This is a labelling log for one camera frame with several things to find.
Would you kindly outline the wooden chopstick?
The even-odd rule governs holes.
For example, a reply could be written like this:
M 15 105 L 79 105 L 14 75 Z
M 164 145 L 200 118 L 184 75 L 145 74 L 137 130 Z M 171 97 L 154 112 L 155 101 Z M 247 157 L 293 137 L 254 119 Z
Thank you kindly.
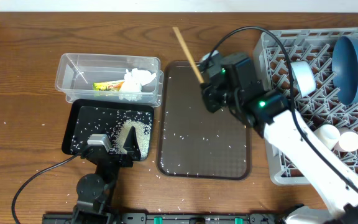
M 193 58 L 193 56 L 192 56 L 192 54 L 191 54 L 191 52 L 190 52 L 190 50 L 189 50 L 184 38 L 183 38 L 179 28 L 178 27 L 172 27 L 172 29 L 173 29 L 173 31 L 174 31 L 177 39 L 178 39 L 178 42 L 179 42 L 179 44 L 180 44 L 180 46 L 181 46 L 181 48 L 182 48 L 187 60 L 188 60 L 188 62 L 191 65 L 191 67 L 192 67 L 192 69 L 193 69 L 193 71 L 194 71 L 199 83 L 200 84 L 204 83 L 204 79 L 203 79 L 203 77 L 202 77 L 202 75 L 201 75 L 201 73 L 200 73 L 200 71 L 199 71 L 199 69 L 198 69 L 198 67 L 197 67 L 197 65 L 195 63 L 195 60 L 194 60 L 194 58 Z

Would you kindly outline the white tissue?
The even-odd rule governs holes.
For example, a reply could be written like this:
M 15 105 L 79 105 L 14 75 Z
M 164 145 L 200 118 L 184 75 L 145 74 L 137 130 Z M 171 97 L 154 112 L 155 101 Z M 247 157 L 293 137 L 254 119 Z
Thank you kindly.
M 126 69 L 124 82 L 120 87 L 120 100 L 138 101 L 142 98 L 142 87 L 156 79 L 157 74 L 148 70 L 133 68 L 131 71 Z

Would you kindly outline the yellow green snack wrapper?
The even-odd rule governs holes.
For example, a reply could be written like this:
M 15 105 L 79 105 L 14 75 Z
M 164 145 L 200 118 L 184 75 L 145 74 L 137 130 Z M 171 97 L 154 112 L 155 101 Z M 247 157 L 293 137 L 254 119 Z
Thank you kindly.
M 108 82 L 93 83 L 93 90 L 95 91 L 119 91 L 125 80 L 115 80 Z

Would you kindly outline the light blue white bowl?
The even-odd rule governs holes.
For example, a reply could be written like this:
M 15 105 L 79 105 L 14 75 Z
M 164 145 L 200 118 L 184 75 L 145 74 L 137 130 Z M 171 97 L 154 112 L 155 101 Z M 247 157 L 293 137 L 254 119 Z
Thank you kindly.
M 311 67 L 307 62 L 299 61 L 291 63 L 294 79 L 298 84 L 298 90 L 302 97 L 315 91 L 316 83 Z

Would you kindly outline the white green cup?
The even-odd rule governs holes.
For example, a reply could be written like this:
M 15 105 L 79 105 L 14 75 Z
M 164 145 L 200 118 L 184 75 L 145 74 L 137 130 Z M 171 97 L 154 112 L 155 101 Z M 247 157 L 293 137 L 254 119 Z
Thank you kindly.
M 324 124 L 314 131 L 316 137 L 329 149 L 332 150 L 341 136 L 337 127 Z

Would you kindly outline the blue plate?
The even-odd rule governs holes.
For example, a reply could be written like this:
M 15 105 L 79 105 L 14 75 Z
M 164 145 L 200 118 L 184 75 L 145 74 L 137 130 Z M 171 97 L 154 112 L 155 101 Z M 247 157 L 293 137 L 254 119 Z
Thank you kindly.
M 334 46 L 332 71 L 336 74 L 334 86 L 344 105 L 358 102 L 358 39 L 342 36 Z

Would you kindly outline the pink white cup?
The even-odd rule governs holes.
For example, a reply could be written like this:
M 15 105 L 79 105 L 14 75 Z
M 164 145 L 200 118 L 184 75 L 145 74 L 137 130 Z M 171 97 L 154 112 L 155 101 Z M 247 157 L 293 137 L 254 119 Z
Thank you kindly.
M 339 128 L 340 137 L 334 149 L 340 152 L 358 150 L 358 134 L 349 128 Z

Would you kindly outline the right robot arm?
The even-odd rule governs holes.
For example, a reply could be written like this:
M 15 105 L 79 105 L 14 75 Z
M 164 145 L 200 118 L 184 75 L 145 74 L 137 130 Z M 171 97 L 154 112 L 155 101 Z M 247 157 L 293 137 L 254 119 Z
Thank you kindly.
M 358 175 L 318 139 L 281 93 L 264 90 L 246 54 L 222 57 L 213 52 L 201 59 L 198 68 L 207 110 L 214 113 L 228 107 L 236 119 L 295 164 L 328 208 L 301 206 L 281 223 L 358 223 Z

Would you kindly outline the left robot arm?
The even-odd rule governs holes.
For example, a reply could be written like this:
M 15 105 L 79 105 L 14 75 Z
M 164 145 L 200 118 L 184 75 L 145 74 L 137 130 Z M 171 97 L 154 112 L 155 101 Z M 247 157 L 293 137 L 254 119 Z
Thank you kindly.
M 93 174 L 86 174 L 77 183 L 78 200 L 73 209 L 72 224 L 120 223 L 118 211 L 111 209 L 119 169 L 132 167 L 141 159 L 135 127 L 131 127 L 124 142 L 125 154 L 109 153 L 111 142 L 106 134 L 92 134 L 80 152 L 82 159 L 96 165 Z

